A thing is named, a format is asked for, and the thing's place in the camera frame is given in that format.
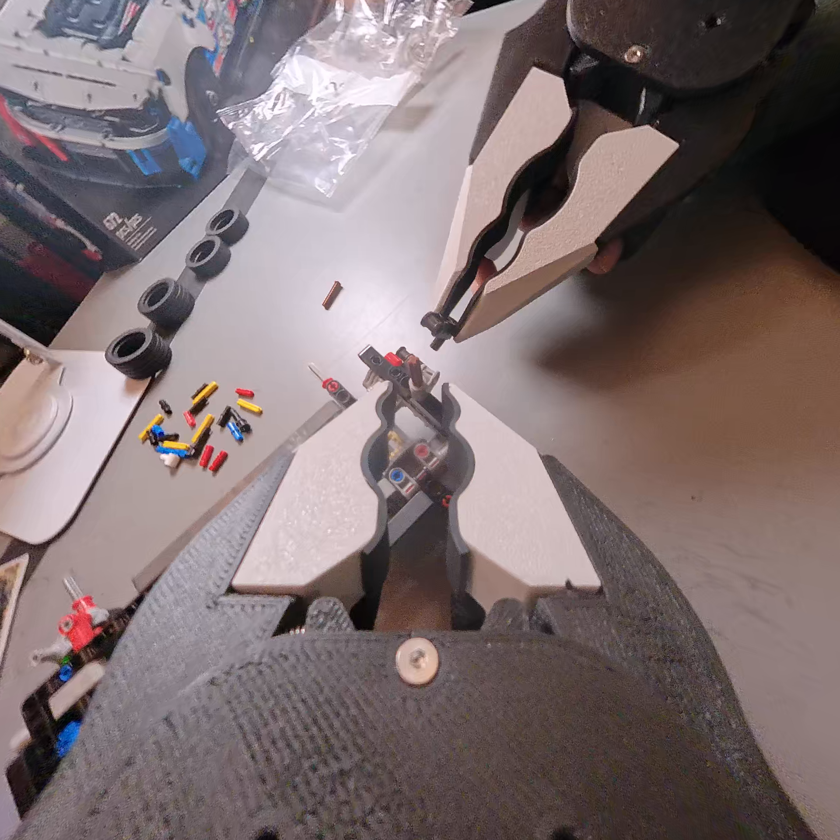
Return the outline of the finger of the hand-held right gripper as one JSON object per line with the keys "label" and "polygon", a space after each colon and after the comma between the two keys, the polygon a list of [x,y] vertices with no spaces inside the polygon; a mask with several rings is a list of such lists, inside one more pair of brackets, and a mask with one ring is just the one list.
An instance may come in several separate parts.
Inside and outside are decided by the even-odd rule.
{"label": "finger of the hand-held right gripper", "polygon": [[512,261],[485,282],[454,341],[494,328],[587,267],[596,240],[678,148],[651,125],[597,136],[578,160],[565,202],[525,234]]}
{"label": "finger of the hand-held right gripper", "polygon": [[543,165],[551,162],[572,118],[563,79],[531,68],[465,169],[432,311],[456,320],[456,307],[465,299],[488,253],[508,235],[516,205]]}

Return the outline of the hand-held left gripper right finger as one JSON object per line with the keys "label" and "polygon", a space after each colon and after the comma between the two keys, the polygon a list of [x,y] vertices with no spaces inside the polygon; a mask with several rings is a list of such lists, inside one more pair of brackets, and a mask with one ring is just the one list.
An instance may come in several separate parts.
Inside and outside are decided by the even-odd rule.
{"label": "hand-held left gripper right finger", "polygon": [[484,611],[533,607],[602,581],[539,451],[457,385],[442,387],[448,467],[447,574]]}

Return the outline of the pile of small lego pins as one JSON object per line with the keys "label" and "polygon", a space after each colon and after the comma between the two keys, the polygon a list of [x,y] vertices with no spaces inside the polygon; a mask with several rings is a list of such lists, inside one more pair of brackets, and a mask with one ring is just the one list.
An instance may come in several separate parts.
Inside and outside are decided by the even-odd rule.
{"label": "pile of small lego pins", "polygon": [[202,383],[179,404],[160,399],[139,441],[171,474],[185,466],[215,476],[251,439],[264,413],[258,399],[253,388]]}

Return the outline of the lego set box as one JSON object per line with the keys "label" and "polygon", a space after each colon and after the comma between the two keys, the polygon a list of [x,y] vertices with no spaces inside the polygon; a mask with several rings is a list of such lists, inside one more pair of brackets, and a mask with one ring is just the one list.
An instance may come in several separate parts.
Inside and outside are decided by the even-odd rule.
{"label": "lego set box", "polygon": [[55,334],[226,178],[217,111],[263,2],[9,1],[1,13],[2,317]]}

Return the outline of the black rubber lego tire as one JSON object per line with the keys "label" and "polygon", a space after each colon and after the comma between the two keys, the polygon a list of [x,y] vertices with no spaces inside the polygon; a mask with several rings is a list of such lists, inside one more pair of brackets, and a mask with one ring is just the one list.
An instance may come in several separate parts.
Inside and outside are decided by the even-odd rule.
{"label": "black rubber lego tire", "polygon": [[157,280],[141,293],[137,309],[155,327],[174,331],[190,317],[195,302],[195,296],[183,283],[167,277]]}
{"label": "black rubber lego tire", "polygon": [[219,238],[227,246],[235,245],[249,230],[247,214],[237,207],[226,207],[213,215],[205,225],[205,235]]}
{"label": "black rubber lego tire", "polygon": [[185,268],[199,280],[209,280],[225,270],[230,258],[230,246],[218,236],[206,235],[188,250]]}
{"label": "black rubber lego tire", "polygon": [[172,350],[151,328],[131,329],[110,342],[104,359],[131,380],[149,380],[168,368]]}

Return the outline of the white flat stand base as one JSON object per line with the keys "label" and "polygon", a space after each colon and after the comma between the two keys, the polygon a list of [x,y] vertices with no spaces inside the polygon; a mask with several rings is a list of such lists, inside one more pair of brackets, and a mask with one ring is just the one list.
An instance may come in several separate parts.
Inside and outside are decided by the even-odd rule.
{"label": "white flat stand base", "polygon": [[150,380],[103,352],[52,350],[2,321],[24,360],[1,389],[1,531],[52,541],[75,517]]}

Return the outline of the printed paper sheet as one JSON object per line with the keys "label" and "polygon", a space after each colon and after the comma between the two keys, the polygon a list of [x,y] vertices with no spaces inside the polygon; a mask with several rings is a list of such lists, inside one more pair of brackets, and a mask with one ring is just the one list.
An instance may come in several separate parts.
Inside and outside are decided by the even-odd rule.
{"label": "printed paper sheet", "polygon": [[28,553],[23,553],[1,563],[1,662],[4,661],[28,562]]}

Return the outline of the clear plastic bag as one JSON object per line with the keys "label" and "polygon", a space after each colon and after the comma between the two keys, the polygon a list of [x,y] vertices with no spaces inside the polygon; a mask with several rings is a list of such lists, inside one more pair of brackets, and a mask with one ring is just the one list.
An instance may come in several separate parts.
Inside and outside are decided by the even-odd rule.
{"label": "clear plastic bag", "polygon": [[289,193],[329,199],[472,5],[332,2],[263,92],[217,112],[234,136],[234,162]]}

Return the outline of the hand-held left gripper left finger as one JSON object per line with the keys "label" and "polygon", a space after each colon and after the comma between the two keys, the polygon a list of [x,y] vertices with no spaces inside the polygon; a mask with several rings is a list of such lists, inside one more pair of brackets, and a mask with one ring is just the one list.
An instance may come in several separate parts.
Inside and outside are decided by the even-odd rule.
{"label": "hand-held left gripper left finger", "polygon": [[239,594],[377,600],[390,561],[379,487],[394,423],[382,382],[294,454],[231,580]]}

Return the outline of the person's right hand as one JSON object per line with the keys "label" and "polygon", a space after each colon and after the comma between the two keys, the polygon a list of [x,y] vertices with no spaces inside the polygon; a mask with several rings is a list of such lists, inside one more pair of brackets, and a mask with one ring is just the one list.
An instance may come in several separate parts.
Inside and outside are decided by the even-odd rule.
{"label": "person's right hand", "polygon": [[599,246],[586,271],[595,276],[603,276],[612,271],[623,255],[623,238],[616,237]]}

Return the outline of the black lego pin connector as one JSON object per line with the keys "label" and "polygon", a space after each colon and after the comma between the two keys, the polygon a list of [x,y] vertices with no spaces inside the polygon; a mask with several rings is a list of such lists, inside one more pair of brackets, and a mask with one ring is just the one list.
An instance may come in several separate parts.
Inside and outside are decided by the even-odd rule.
{"label": "black lego pin connector", "polygon": [[430,348],[433,351],[440,350],[444,344],[453,339],[459,331],[459,323],[450,316],[444,316],[437,311],[425,313],[421,319],[421,325],[430,332],[432,341]]}

